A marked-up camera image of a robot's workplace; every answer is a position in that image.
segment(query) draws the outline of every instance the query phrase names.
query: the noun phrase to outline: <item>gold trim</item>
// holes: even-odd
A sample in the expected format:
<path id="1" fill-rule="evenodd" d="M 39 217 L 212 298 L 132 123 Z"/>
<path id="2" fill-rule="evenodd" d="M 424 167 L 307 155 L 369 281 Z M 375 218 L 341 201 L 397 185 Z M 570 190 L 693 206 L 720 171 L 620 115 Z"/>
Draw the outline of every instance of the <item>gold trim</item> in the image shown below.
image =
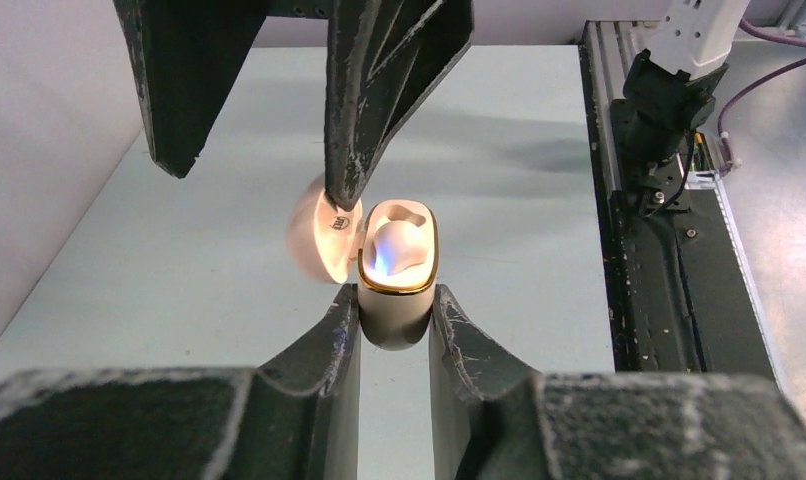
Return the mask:
<path id="1" fill-rule="evenodd" d="M 368 227 L 371 224 L 371 216 L 374 214 L 374 211 L 379 205 L 375 205 L 374 208 L 368 213 L 367 218 L 365 219 L 365 236 L 367 237 Z M 432 233 L 433 233 L 433 246 L 435 253 L 433 254 L 433 262 L 432 262 L 432 271 L 430 272 L 430 276 L 427 278 L 427 281 L 418 287 L 415 288 L 406 288 L 406 289 L 393 289 L 389 288 L 384 285 L 378 285 L 371 281 L 370 278 L 365 274 L 365 269 L 362 266 L 362 251 L 364 250 L 364 244 L 359 247 L 359 255 L 357 262 L 359 264 L 359 278 L 362 279 L 362 282 L 368 287 L 369 290 L 372 290 L 377 293 L 381 293 L 383 295 L 394 295 L 394 296 L 403 296 L 403 295 L 416 295 L 432 286 L 435 282 L 435 277 L 438 274 L 438 225 L 435 221 L 435 214 L 432 212 L 432 209 L 424 205 L 427 211 L 430 212 L 430 217 L 432 217 Z"/>

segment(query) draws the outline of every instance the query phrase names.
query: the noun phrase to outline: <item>cable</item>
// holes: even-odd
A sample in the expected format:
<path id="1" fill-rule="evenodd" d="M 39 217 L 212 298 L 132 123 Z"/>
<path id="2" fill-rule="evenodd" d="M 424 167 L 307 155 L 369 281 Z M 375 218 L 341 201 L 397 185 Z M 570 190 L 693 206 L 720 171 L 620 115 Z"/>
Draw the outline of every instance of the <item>cable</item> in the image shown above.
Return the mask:
<path id="1" fill-rule="evenodd" d="M 651 210 L 650 213 L 645 215 L 645 218 L 650 218 L 657 214 L 658 212 L 668 210 L 668 208 L 680 198 L 680 195 L 686 190 L 686 184 L 689 183 L 689 171 L 692 169 L 692 162 L 694 161 L 694 150 L 695 150 L 695 135 L 697 132 L 694 130 L 687 133 L 686 137 L 686 144 L 688 145 L 688 153 L 686 153 L 686 165 L 683 167 L 683 182 L 680 183 L 680 188 L 677 189 L 677 193 L 675 193 L 671 198 L 665 201 L 662 205 L 659 206 L 656 210 Z"/>
<path id="2" fill-rule="evenodd" d="M 739 23 L 739 28 L 741 28 L 745 33 L 752 35 L 756 38 L 759 38 L 761 40 L 766 40 L 773 43 L 781 43 L 784 45 L 791 45 L 794 47 L 806 48 L 806 40 L 802 38 L 784 37 L 781 35 L 772 35 L 770 33 L 761 32 L 745 19 L 742 19 L 742 21 Z M 741 166 L 740 160 L 736 159 L 736 157 L 733 155 L 733 145 L 730 142 L 730 134 L 724 128 L 724 120 L 726 119 L 727 114 L 730 112 L 730 110 L 737 103 L 739 103 L 739 100 L 747 96 L 750 92 L 756 90 L 757 88 L 770 82 L 771 80 L 779 77 L 780 75 L 791 72 L 792 70 L 800 68 L 804 65 L 806 65 L 806 58 L 798 60 L 797 62 L 791 63 L 789 65 L 786 65 L 785 67 L 780 68 L 774 72 L 771 72 L 768 75 L 760 78 L 759 80 L 745 87 L 744 90 L 739 92 L 735 97 L 733 97 L 729 102 L 727 102 L 726 105 L 724 105 L 724 108 L 721 110 L 721 113 L 718 114 L 718 136 L 721 138 L 721 143 L 723 144 L 725 153 L 727 154 L 727 158 L 729 158 L 730 161 L 729 163 L 718 169 L 721 175 L 725 175 L 728 172 L 732 171 L 734 168 L 738 168 L 739 166 Z"/>

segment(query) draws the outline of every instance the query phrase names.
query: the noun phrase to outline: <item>white earbud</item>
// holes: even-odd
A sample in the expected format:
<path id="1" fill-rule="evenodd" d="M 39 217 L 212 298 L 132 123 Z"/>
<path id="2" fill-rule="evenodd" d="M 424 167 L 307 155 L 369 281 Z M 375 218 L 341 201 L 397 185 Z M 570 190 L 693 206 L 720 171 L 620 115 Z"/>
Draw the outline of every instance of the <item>white earbud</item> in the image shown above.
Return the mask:
<path id="1" fill-rule="evenodd" d="M 388 276 L 423 264 L 429 255 L 424 233 L 405 220 L 393 220 L 379 227 L 374 236 L 374 248 L 374 269 Z"/>

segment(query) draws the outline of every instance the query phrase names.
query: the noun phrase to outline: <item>open lid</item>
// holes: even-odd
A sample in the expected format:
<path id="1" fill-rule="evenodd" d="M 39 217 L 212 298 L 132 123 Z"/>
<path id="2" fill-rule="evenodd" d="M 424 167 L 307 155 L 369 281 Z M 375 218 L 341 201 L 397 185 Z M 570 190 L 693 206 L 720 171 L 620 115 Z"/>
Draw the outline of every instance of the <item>open lid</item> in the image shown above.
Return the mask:
<path id="1" fill-rule="evenodd" d="M 326 196 L 324 175 L 313 181 L 288 221 L 286 245 L 291 259 L 304 274 L 320 282 L 344 283 L 357 250 L 362 221 L 362 200 L 347 212 Z"/>

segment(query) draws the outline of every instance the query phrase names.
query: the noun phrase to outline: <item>wall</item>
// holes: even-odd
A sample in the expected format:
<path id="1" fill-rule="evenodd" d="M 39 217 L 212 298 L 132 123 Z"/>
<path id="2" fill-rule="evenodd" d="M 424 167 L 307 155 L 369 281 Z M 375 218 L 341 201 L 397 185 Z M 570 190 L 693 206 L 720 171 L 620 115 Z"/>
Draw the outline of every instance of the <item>wall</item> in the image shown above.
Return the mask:
<path id="1" fill-rule="evenodd" d="M 587 19 L 656 20 L 669 0 L 474 0 L 477 44 L 562 44 L 578 39 Z M 752 0 L 748 18 L 758 24 L 776 21 L 788 0 Z M 257 46 L 326 45 L 326 22 L 272 18 Z"/>
<path id="2" fill-rule="evenodd" d="M 111 1 L 0 0 L 0 334 L 140 130 Z"/>

